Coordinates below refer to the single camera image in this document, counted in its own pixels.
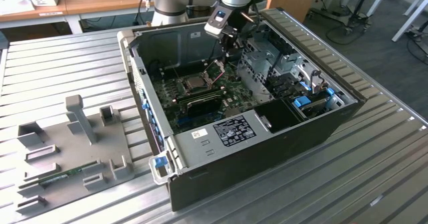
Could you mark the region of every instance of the sticker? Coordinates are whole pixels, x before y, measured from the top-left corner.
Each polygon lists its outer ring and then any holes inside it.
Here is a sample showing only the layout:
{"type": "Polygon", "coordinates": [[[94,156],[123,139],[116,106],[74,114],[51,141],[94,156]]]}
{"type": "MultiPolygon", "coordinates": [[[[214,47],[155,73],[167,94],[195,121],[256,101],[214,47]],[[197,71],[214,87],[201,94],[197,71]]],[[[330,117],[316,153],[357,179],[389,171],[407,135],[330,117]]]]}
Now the sticker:
{"type": "Polygon", "coordinates": [[[193,135],[194,139],[198,139],[199,137],[207,135],[207,132],[206,132],[206,131],[207,131],[207,130],[202,129],[202,130],[198,130],[198,131],[193,132],[191,135],[193,135]]]}
{"type": "Polygon", "coordinates": [[[243,116],[214,125],[214,130],[225,146],[233,146],[257,136],[243,116]]]}
{"type": "Polygon", "coordinates": [[[39,16],[51,16],[51,15],[62,15],[62,14],[63,14],[62,12],[51,12],[51,13],[39,14],[39,16]]]}
{"type": "Polygon", "coordinates": [[[194,38],[199,38],[201,37],[201,32],[195,32],[195,33],[191,33],[190,34],[190,38],[194,39],[194,38]]]}

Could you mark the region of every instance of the gray floor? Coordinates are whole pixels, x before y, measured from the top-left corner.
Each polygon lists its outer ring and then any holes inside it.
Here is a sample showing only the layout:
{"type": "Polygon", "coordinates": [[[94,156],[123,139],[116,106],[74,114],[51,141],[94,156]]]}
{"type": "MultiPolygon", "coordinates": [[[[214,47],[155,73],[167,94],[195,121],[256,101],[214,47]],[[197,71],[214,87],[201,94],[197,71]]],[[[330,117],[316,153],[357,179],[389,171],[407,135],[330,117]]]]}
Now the gray floor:
{"type": "MultiPolygon", "coordinates": [[[[375,0],[367,0],[363,12],[367,13],[375,0]]],[[[428,66],[408,52],[408,38],[403,36],[397,43],[391,39],[407,21],[403,15],[408,3],[399,0],[384,0],[372,17],[372,27],[364,36],[352,44],[342,46],[326,39],[326,31],[340,24],[336,21],[314,16],[304,24],[346,56],[346,58],[380,82],[380,84],[428,118],[428,66]]],[[[420,16],[415,24],[420,25],[428,18],[420,16]]],[[[342,31],[332,33],[337,42],[342,40],[342,31]]],[[[411,49],[420,56],[421,52],[411,44],[411,49]]]]}

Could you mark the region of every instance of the desk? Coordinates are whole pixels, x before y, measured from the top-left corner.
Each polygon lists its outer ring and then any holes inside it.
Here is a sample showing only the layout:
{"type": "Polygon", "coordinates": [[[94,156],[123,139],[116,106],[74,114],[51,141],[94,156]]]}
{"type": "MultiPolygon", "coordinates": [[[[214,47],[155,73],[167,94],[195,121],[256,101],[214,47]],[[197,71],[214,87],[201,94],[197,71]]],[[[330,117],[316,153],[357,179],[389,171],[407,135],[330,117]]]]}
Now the desk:
{"type": "Polygon", "coordinates": [[[56,6],[35,6],[35,9],[33,11],[0,16],[0,29],[64,21],[64,15],[67,15],[66,0],[59,0],[56,6]]]}
{"type": "Polygon", "coordinates": [[[55,7],[36,7],[35,11],[0,16],[0,29],[67,22],[74,34],[83,33],[80,20],[106,16],[136,14],[139,0],[59,0],[55,7]]]}

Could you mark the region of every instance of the computer case side panel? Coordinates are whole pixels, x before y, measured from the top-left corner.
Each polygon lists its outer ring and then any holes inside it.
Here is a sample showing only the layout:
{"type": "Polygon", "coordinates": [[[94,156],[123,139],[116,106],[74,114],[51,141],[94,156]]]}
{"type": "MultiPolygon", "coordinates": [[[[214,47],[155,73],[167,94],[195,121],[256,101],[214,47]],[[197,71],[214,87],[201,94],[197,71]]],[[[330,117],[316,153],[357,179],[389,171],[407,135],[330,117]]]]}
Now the computer case side panel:
{"type": "Polygon", "coordinates": [[[322,143],[363,104],[348,105],[282,135],[173,178],[167,184],[173,211],[231,188],[322,143]]]}

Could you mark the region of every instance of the white label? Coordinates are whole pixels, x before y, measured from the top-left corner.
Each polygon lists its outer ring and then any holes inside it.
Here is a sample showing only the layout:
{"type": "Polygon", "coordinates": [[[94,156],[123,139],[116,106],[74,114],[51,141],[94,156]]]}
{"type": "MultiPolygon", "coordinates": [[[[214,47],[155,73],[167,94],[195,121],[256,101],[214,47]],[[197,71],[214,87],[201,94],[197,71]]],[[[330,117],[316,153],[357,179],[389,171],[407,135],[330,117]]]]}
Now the white label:
{"type": "Polygon", "coordinates": [[[195,33],[191,33],[190,34],[190,38],[194,39],[194,38],[199,38],[201,37],[201,32],[195,32],[195,33]]]}
{"type": "Polygon", "coordinates": [[[62,14],[63,14],[62,12],[51,12],[51,13],[39,14],[39,16],[51,16],[51,15],[62,15],[62,14]]]}
{"type": "Polygon", "coordinates": [[[207,130],[202,129],[202,130],[198,130],[198,131],[193,132],[191,135],[193,135],[194,139],[198,139],[199,137],[207,135],[207,132],[206,132],[206,131],[207,131],[207,130]]]}

